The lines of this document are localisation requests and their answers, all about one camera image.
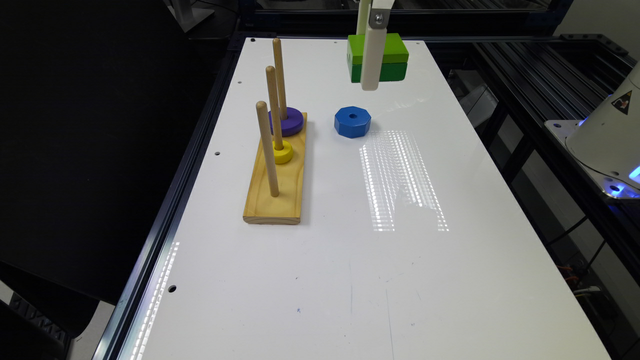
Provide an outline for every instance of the purple ring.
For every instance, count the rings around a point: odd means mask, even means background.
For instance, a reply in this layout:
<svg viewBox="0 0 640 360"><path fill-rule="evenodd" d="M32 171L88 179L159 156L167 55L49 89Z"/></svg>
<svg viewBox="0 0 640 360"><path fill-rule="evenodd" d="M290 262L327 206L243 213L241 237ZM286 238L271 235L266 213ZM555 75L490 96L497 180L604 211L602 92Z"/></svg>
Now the purple ring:
<svg viewBox="0 0 640 360"><path fill-rule="evenodd" d="M273 134L273 124L271 124L271 111L269 111L269 125L271 126L271 134ZM282 127L282 136L292 136L304 127L304 117L297 109L287 107L287 120L280 121Z"/></svg>

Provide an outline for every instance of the blue light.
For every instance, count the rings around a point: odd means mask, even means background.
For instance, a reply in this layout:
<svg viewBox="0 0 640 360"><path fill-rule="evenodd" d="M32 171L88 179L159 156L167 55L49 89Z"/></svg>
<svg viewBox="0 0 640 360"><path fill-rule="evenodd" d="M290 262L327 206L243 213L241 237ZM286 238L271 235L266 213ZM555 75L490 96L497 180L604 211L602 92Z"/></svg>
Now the blue light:
<svg viewBox="0 0 640 360"><path fill-rule="evenodd" d="M635 170L631 172L631 174L629 174L629 179L637 183L640 183L640 166L638 166Z"/></svg>
<svg viewBox="0 0 640 360"><path fill-rule="evenodd" d="M612 190L612 191L611 191L611 195L613 195L613 196L616 196L616 197L617 197L618 195L620 195L620 193L622 192L622 190L624 190L624 186L617 186L617 188L619 189L618 191L615 191L615 190L611 189L611 190Z"/></svg>

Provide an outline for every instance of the blue hexagonal ring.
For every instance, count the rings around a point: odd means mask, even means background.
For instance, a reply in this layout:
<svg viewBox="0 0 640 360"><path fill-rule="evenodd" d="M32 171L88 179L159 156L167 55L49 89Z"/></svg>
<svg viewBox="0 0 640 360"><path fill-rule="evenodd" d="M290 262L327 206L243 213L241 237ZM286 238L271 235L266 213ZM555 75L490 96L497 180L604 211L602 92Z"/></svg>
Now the blue hexagonal ring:
<svg viewBox="0 0 640 360"><path fill-rule="evenodd" d="M350 139L365 136L371 126L371 115L365 109L347 106L336 113L334 126L338 134Z"/></svg>

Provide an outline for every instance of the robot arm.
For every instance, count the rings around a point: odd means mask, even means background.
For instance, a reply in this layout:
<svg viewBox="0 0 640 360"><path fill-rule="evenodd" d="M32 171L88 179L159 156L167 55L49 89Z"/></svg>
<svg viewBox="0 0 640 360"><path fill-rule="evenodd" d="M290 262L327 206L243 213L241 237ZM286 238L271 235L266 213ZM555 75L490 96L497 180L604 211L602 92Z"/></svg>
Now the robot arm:
<svg viewBox="0 0 640 360"><path fill-rule="evenodd" d="M378 88L389 15L395 0L360 0L357 34L365 35L362 55L362 90Z"/></svg>

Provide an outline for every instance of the cable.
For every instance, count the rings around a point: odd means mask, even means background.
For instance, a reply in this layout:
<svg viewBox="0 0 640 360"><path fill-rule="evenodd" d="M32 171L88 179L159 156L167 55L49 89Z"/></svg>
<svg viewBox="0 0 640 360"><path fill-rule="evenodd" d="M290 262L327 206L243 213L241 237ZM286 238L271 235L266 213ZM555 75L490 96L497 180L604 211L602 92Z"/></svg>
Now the cable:
<svg viewBox="0 0 640 360"><path fill-rule="evenodd" d="M598 247L598 250L596 250L596 253L593 254L593 257L591 257L591 260L589 260L589 263L587 264L587 267L584 268L584 272L586 274L586 272L589 270L589 268L591 268L591 264L593 264L593 261L596 259L596 257L598 257L598 255L600 254L600 251L602 251L602 248L604 247L604 244L607 243L607 240L603 240L602 244L600 244L600 246Z"/></svg>
<svg viewBox="0 0 640 360"><path fill-rule="evenodd" d="M610 338L611 335L613 335L613 332L616 331L616 326L618 326L618 322L616 321L616 318L613 318L613 327L609 331L609 334L607 334L608 338Z"/></svg>
<svg viewBox="0 0 640 360"><path fill-rule="evenodd" d="M636 345L638 345L638 342L640 342L640 338L636 339L636 341L635 341L633 344L631 344L631 346L629 346L629 348L627 349L627 351L625 351L625 352L620 356L620 359L624 359L624 357L625 357L625 356L627 356L627 355L631 352L631 350L632 350L634 347L636 347Z"/></svg>
<svg viewBox="0 0 640 360"><path fill-rule="evenodd" d="M228 10L228 11L231 11L232 13L236 14L236 16L240 16L240 13L238 13L236 10L232 10L231 8L226 7L226 6L224 6L224 5L214 4L214 3L210 3L210 2L206 2L206 1L202 1L202 0L196 0L193 4L195 4L195 3L197 3L197 2L201 2L201 3L203 3L203 4L207 4L207 5L217 6L217 7L219 7L219 8L222 8L222 9L225 9L225 10Z"/></svg>
<svg viewBox="0 0 640 360"><path fill-rule="evenodd" d="M577 229L578 226L582 225L582 223L585 222L586 220L587 220L587 216L585 215L582 219L580 219L572 227L568 228L565 232L563 232L562 234L558 235L555 239L553 239L553 240L547 242L546 244L544 244L544 246L551 246L551 245L555 244L556 242L560 241L562 238L564 238L565 236L569 235L569 233L571 233L573 230Z"/></svg>

